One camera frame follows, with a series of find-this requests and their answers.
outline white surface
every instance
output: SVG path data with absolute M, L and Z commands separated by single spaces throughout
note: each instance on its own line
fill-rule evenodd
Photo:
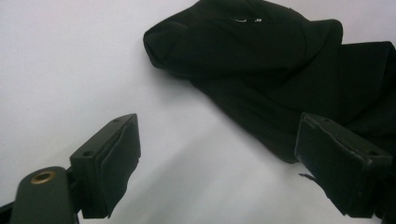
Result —
M 396 44 L 394 0 L 277 0 Z M 0 204 L 22 178 L 137 113 L 142 158 L 111 219 L 81 223 L 380 223 L 343 217 L 301 164 L 276 159 L 189 82 L 151 66 L 142 36 L 195 0 L 0 1 Z

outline brass grommet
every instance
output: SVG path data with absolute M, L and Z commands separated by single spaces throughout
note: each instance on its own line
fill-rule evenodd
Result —
M 44 184 L 46 182 L 49 182 L 51 179 L 53 179 L 55 175 L 56 174 L 53 171 L 44 171 L 38 175 L 33 176 L 30 182 L 34 185 Z

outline black fabric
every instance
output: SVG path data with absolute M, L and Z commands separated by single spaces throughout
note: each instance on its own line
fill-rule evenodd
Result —
M 302 112 L 395 156 L 395 48 L 342 36 L 339 21 L 262 0 L 201 0 L 149 29 L 144 44 L 155 67 L 188 78 L 283 161 L 297 161 Z

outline white background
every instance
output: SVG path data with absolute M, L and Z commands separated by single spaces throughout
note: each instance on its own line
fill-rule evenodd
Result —
M 188 81 L 151 66 L 143 33 L 195 0 L 0 1 L 0 205 L 33 171 L 137 113 L 142 158 L 111 219 L 81 223 L 342 224 L 314 182 L 225 117 Z M 274 0 L 337 19 L 344 42 L 396 44 L 394 0 Z

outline black cloth bag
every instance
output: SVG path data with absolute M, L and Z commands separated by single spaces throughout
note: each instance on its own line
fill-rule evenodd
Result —
M 201 0 L 144 35 L 152 64 L 184 77 L 281 160 L 293 163 L 303 112 L 396 155 L 396 53 L 342 45 L 339 21 L 262 0 Z

